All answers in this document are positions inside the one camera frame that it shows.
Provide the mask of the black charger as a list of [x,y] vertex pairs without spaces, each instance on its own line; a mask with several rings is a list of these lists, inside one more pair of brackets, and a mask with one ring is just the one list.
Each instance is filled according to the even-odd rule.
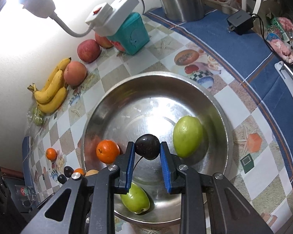
[[254,26],[252,16],[244,10],[238,10],[227,18],[228,31],[243,35]]

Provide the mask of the red apple front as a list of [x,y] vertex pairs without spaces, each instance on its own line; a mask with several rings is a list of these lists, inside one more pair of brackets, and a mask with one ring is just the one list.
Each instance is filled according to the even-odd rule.
[[78,61],[71,61],[64,71],[64,81],[71,87],[80,85],[87,76],[87,68]]

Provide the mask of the large orange mandarin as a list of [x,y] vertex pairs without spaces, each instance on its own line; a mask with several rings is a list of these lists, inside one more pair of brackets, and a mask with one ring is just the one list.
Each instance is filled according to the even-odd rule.
[[83,171],[82,168],[76,168],[76,169],[74,170],[74,173],[80,173],[81,175],[85,175],[85,172]]

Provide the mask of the steel bowl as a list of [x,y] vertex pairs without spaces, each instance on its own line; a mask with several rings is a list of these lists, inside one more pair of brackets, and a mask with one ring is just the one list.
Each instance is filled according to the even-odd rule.
[[83,168],[89,171],[105,167],[96,154],[101,141],[115,142],[121,153],[133,142],[132,181],[150,200],[148,211],[135,214],[115,195],[117,217],[142,226],[179,222],[181,196],[169,194],[164,185],[160,144],[165,142],[175,154],[173,130],[185,116],[200,121],[203,137],[197,150],[182,159],[182,164],[206,175],[227,174],[233,150],[230,122],[217,100],[192,79],[158,71],[135,75],[110,88],[90,112],[81,137]]

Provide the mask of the green guava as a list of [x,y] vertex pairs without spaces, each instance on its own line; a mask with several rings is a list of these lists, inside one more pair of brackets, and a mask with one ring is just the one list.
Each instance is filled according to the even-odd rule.
[[197,117],[184,116],[175,124],[172,139],[177,155],[188,158],[198,150],[203,140],[203,126]]
[[150,208],[150,200],[146,192],[133,182],[129,191],[126,194],[121,194],[120,198],[123,205],[136,215],[147,212]]

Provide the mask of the yellow banana bunch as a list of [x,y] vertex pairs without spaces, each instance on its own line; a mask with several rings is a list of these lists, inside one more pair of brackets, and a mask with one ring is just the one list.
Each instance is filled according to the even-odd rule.
[[67,95],[67,87],[64,82],[64,71],[71,62],[71,58],[61,60],[49,75],[45,86],[38,90],[32,83],[27,87],[34,95],[37,108],[43,113],[55,112],[64,102]]

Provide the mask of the glass mug with red logo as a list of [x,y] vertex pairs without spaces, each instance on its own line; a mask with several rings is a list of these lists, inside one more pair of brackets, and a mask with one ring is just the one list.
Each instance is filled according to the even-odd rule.
[[37,202],[37,194],[32,186],[15,185],[16,196],[25,208],[32,207]]

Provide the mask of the clear tray of green fruit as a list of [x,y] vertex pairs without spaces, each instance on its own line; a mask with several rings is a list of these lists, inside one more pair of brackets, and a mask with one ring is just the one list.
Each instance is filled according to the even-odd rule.
[[45,113],[39,110],[36,105],[32,105],[27,112],[27,121],[37,127],[44,124],[44,117]]

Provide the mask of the small mandarin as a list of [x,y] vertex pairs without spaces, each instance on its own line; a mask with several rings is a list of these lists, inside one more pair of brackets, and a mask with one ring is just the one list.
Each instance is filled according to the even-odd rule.
[[56,150],[53,149],[53,148],[48,148],[48,149],[46,150],[45,155],[46,155],[46,158],[47,158],[48,160],[50,160],[51,162],[55,161],[56,158],[57,158],[57,152],[56,152]]
[[120,148],[114,141],[106,139],[97,145],[96,155],[101,162],[112,164],[116,160],[116,157],[120,155]]

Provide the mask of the red apple middle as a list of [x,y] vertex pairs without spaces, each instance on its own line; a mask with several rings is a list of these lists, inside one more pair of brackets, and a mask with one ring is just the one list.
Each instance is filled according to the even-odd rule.
[[85,40],[77,47],[78,57],[85,63],[94,62],[100,56],[101,52],[102,50],[99,44],[93,39]]

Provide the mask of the teal toy box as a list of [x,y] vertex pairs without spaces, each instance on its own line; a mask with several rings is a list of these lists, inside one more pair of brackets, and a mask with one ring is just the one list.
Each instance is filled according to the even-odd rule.
[[150,41],[146,27],[138,12],[132,12],[118,31],[113,36],[108,36],[107,39],[116,49],[131,56],[135,55]]

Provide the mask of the red apple far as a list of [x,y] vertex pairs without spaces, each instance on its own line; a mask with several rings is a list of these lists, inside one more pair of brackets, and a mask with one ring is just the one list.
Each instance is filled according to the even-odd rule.
[[95,40],[104,49],[110,49],[113,47],[113,44],[107,39],[107,37],[100,36],[97,32],[95,32]]

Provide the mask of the red apple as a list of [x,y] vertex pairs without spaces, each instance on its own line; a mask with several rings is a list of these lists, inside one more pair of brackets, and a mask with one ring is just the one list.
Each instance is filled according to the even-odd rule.
[[64,71],[64,81],[71,87],[80,85],[87,76],[87,68],[78,61],[71,61]]
[[101,52],[102,50],[99,44],[93,39],[85,40],[77,47],[78,57],[85,63],[94,62],[100,56]]
[[113,44],[107,39],[107,37],[100,36],[97,32],[95,32],[95,40],[104,49],[110,49],[113,47]]

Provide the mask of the brown longan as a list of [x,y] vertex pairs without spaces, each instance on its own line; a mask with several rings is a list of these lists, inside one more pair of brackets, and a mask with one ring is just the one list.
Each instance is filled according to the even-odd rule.
[[91,175],[95,175],[95,174],[98,174],[98,173],[99,173],[98,170],[92,169],[92,170],[87,171],[85,176],[91,176]]

